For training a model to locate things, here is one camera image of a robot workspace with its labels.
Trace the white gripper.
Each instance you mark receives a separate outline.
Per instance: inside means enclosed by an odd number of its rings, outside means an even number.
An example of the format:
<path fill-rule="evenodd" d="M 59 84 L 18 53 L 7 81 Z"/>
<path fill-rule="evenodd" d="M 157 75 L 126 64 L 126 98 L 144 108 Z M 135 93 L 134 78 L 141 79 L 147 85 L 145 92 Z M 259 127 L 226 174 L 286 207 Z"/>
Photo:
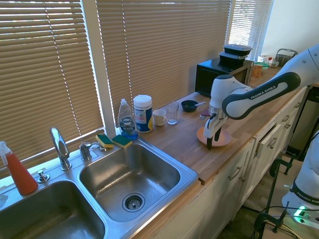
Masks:
<path fill-rule="evenodd" d="M 204 127 L 203 135 L 206 139 L 207 149 L 212 148 L 212 140 L 214 136 L 214 141 L 218 141 L 221 133 L 221 127 L 225 124 L 227 117 L 219 119 L 218 117 L 210 117 Z"/>

